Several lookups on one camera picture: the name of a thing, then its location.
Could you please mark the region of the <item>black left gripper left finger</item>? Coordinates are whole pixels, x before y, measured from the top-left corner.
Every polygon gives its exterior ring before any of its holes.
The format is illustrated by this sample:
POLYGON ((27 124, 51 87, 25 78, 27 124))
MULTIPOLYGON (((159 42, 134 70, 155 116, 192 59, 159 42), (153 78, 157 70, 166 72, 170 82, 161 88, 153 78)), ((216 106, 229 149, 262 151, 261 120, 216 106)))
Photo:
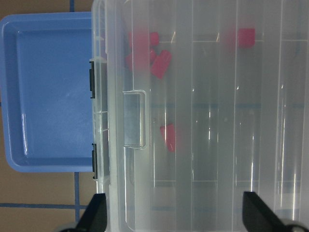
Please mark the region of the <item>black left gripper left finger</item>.
POLYGON ((76 232, 104 232, 106 228, 106 195, 105 193, 94 194, 74 230, 76 232))

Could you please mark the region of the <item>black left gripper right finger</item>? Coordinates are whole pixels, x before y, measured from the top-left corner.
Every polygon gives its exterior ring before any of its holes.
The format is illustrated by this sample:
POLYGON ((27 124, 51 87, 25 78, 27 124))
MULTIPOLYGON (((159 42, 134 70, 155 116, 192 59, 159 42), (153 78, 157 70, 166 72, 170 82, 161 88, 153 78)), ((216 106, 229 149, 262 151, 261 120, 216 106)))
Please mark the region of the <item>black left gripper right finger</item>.
POLYGON ((242 222, 248 232, 291 231, 255 192, 250 191, 243 193, 242 222))

